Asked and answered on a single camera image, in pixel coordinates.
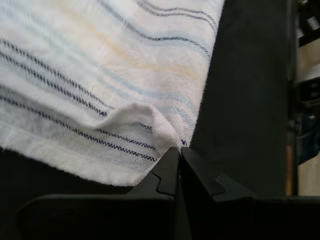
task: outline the dark blue stripe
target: dark blue stripe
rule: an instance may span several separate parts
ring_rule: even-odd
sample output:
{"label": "dark blue stripe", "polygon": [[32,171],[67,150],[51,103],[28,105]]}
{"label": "dark blue stripe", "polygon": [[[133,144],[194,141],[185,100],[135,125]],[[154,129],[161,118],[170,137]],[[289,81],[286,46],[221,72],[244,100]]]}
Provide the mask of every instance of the dark blue stripe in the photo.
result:
{"label": "dark blue stripe", "polygon": [[128,21],[126,21],[121,15],[119,15],[110,5],[108,5],[107,3],[103,2],[102,0],[97,0],[101,6],[107,10],[109,13],[111,13],[116,19],[118,19],[121,23],[123,23],[128,29],[130,29],[131,31],[133,31],[134,33],[136,33],[138,36],[147,39],[147,40],[151,40],[151,41],[171,41],[171,40],[179,40],[179,41],[184,41],[184,42],[188,42],[191,43],[195,46],[197,46],[198,48],[202,49],[205,54],[207,55],[208,59],[210,58],[210,54],[208,52],[208,50],[201,46],[199,43],[197,43],[194,40],[185,38],[185,37],[181,37],[181,36],[163,36],[163,37],[152,37],[152,36],[148,36],[146,34],[144,34],[143,32],[138,31],[137,29],[135,29],[135,27],[129,23]]}
{"label": "dark blue stripe", "polygon": [[182,140],[181,139],[181,142],[182,142],[182,145],[184,145],[184,146],[187,146],[188,144],[187,144],[187,141],[185,141],[185,140]]}
{"label": "dark blue stripe", "polygon": [[94,136],[91,136],[91,135],[81,131],[80,129],[77,129],[75,127],[70,126],[69,124],[67,124],[67,123],[65,123],[65,122],[63,122],[61,120],[55,119],[54,117],[44,113],[43,111],[38,111],[36,109],[33,109],[30,106],[24,105],[22,103],[18,103],[16,101],[14,101],[12,99],[9,99],[9,98],[6,98],[4,96],[0,96],[0,100],[5,101],[8,104],[14,105],[14,106],[16,106],[16,107],[18,107],[20,109],[24,109],[24,110],[27,110],[27,111],[29,111],[31,113],[37,114],[38,116],[42,117],[43,119],[49,120],[51,122],[54,122],[57,125],[60,125],[60,126],[66,128],[66,129],[72,131],[73,133],[78,134],[79,136],[82,136],[82,137],[84,137],[84,138],[86,138],[88,140],[96,142],[97,144],[101,144],[101,145],[110,147],[112,149],[116,149],[116,150],[119,150],[121,152],[124,152],[124,153],[127,153],[127,154],[131,154],[131,155],[134,155],[136,157],[147,159],[147,160],[150,160],[150,161],[153,161],[153,162],[156,161],[156,159],[154,157],[152,157],[152,156],[148,156],[148,155],[145,155],[145,154],[142,154],[142,153],[139,153],[139,152],[136,152],[136,151],[133,151],[133,150],[130,150],[130,149],[115,145],[113,143],[101,140],[101,139],[96,138]]}
{"label": "dark blue stripe", "polygon": [[48,64],[44,63],[43,61],[39,60],[38,58],[36,58],[35,56],[32,56],[29,52],[22,50],[21,48],[19,48],[18,46],[16,46],[15,44],[13,44],[12,42],[5,40],[5,39],[1,39],[0,38],[0,44],[3,44],[4,46],[6,46],[7,48],[10,48],[11,50],[15,51],[16,53],[20,54],[23,57],[26,57],[27,59],[33,61],[34,63],[36,63],[37,65],[41,66],[43,69],[47,70],[48,72],[50,72],[51,74],[53,74],[55,77],[62,79],[65,83],[79,89],[80,91],[82,91],[83,93],[89,95],[92,99],[98,101],[99,103],[103,104],[104,106],[111,108],[111,109],[115,109],[114,107],[105,104],[100,98],[98,98],[97,96],[95,96],[92,92],[90,92],[89,90],[85,89],[83,86],[81,86],[80,84],[78,84],[77,82],[73,81],[72,79],[66,77],[63,73],[53,69],[52,67],[50,67]]}
{"label": "dark blue stripe", "polygon": [[143,123],[140,123],[141,127],[147,129],[147,130],[152,130],[152,127],[151,126],[148,126],[148,125],[144,125]]}
{"label": "dark blue stripe", "polygon": [[82,99],[79,96],[76,96],[74,94],[72,94],[70,91],[64,89],[63,87],[59,86],[58,84],[48,80],[47,78],[45,78],[44,76],[42,76],[41,74],[39,74],[38,72],[34,71],[33,69],[27,67],[26,65],[17,62],[16,60],[14,60],[13,58],[11,58],[9,55],[3,53],[0,51],[0,57],[4,58],[5,60],[7,60],[9,63],[16,65],[18,67],[20,67],[21,69],[25,70],[28,74],[30,74],[31,76],[35,77],[36,79],[40,80],[41,82],[47,84],[49,87],[56,89],[57,91],[61,92],[62,94],[73,98],[74,100],[76,100],[78,103],[94,110],[97,114],[106,117],[108,115],[108,113],[106,111],[102,111],[98,108],[96,108],[94,105],[92,105],[90,102],[87,102],[86,100]]}
{"label": "dark blue stripe", "polygon": [[216,21],[209,14],[207,14],[204,11],[192,10],[192,9],[188,9],[188,8],[184,8],[184,7],[162,8],[162,7],[158,7],[158,6],[153,5],[152,3],[148,2],[147,0],[143,0],[143,3],[146,5],[149,5],[149,7],[153,8],[155,10],[163,11],[163,12],[185,11],[185,12],[192,13],[192,14],[202,14],[202,15],[205,15],[207,18],[209,18],[212,21],[212,23],[216,27],[216,29],[218,28]]}
{"label": "dark blue stripe", "polygon": [[127,141],[129,143],[132,143],[132,144],[135,144],[135,145],[139,145],[141,147],[145,147],[147,149],[151,149],[151,150],[154,150],[156,151],[157,149],[154,147],[154,146],[151,146],[149,144],[146,144],[146,143],[143,143],[143,142],[140,142],[140,141],[136,141],[136,140],[132,140],[132,139],[129,139],[129,138],[126,138],[124,136],[119,136],[117,134],[114,134],[114,133],[111,133],[111,132],[108,132],[108,131],[105,131],[105,130],[102,130],[102,129],[97,129],[98,132],[102,133],[102,134],[106,134],[106,135],[109,135],[109,136],[112,136],[112,137],[115,137],[117,139],[122,139],[124,141]]}
{"label": "dark blue stripe", "polygon": [[198,20],[203,20],[205,22],[207,22],[210,27],[212,28],[213,32],[216,34],[217,33],[217,25],[215,22],[213,22],[213,24],[206,18],[204,17],[201,17],[201,16],[193,16],[191,14],[188,14],[188,13],[178,13],[178,12],[174,12],[174,13],[158,13],[158,12],[155,12],[153,10],[151,10],[150,8],[147,8],[143,2],[141,1],[138,1],[137,2],[137,5],[142,8],[143,10],[145,10],[146,12],[152,14],[152,15],[155,15],[157,17],[169,17],[169,16],[185,16],[185,17],[189,17],[189,18],[193,18],[193,19],[198,19]]}

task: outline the yellow stripe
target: yellow stripe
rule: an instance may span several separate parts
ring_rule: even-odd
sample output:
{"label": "yellow stripe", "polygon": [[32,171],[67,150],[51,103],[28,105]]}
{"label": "yellow stripe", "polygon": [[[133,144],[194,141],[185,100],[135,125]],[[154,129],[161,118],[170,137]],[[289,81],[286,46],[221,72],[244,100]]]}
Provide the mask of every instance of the yellow stripe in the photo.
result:
{"label": "yellow stripe", "polygon": [[106,44],[112,51],[114,51],[118,56],[126,59],[131,65],[139,69],[149,69],[157,72],[174,72],[189,78],[192,78],[196,81],[201,81],[202,77],[191,69],[181,66],[178,64],[170,64],[170,65],[155,65],[147,62],[143,62],[140,59],[134,58],[130,56],[126,50],[122,49],[119,45],[112,42],[108,37],[103,35],[101,32],[97,31],[95,26],[85,19],[73,12],[71,9],[66,8],[60,1],[52,1],[53,5],[57,4],[58,8],[69,18],[74,20],[77,24],[80,24],[84,29],[93,33],[99,41]]}

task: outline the black fabric surface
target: black fabric surface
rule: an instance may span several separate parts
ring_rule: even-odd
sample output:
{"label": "black fabric surface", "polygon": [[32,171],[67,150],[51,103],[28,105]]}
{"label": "black fabric surface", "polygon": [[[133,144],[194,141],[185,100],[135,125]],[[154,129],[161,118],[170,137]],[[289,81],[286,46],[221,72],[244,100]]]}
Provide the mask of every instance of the black fabric surface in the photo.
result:
{"label": "black fabric surface", "polygon": [[[260,196],[286,177],[286,0],[226,0],[191,148]],[[0,151],[0,235],[9,216],[46,194],[124,194]]]}
{"label": "black fabric surface", "polygon": [[262,197],[284,196],[287,0],[226,0],[191,148]]}

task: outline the black plastic part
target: black plastic part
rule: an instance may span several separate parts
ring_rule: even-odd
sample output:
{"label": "black plastic part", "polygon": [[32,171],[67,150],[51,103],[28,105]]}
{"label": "black plastic part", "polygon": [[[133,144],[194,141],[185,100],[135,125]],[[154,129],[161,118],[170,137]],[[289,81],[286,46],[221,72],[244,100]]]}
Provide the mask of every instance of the black plastic part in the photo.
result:
{"label": "black plastic part", "polygon": [[160,183],[157,187],[159,193],[171,196],[176,194],[179,162],[180,154],[178,148],[171,147],[151,170],[154,175],[160,178]]}
{"label": "black plastic part", "polygon": [[[235,225],[250,232],[256,224],[292,226],[302,220],[317,221],[320,197],[263,198],[206,163],[191,149],[182,148],[181,152],[182,187],[193,239],[225,237],[234,234]],[[225,191],[218,191],[216,183]]]}
{"label": "black plastic part", "polygon": [[200,181],[210,196],[225,193],[226,190],[219,184],[216,177],[221,173],[220,170],[210,167],[198,154],[188,147],[181,149],[183,163],[192,169],[195,176]]}
{"label": "black plastic part", "polygon": [[[194,173],[200,184],[204,187],[206,194],[212,197],[214,201],[231,201],[255,196],[255,193],[251,190],[204,161],[192,149],[183,147],[181,155],[184,166]],[[182,174],[183,179],[189,177],[184,172]]]}
{"label": "black plastic part", "polygon": [[128,194],[56,194],[17,212],[24,240],[173,239],[180,154],[170,148]]}

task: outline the white striped towel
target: white striped towel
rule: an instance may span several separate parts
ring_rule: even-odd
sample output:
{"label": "white striped towel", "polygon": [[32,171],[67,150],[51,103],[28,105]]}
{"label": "white striped towel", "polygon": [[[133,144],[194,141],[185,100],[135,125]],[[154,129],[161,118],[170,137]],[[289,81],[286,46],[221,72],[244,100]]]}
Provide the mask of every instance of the white striped towel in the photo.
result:
{"label": "white striped towel", "polygon": [[1,0],[0,146],[134,186],[198,117],[223,0]]}

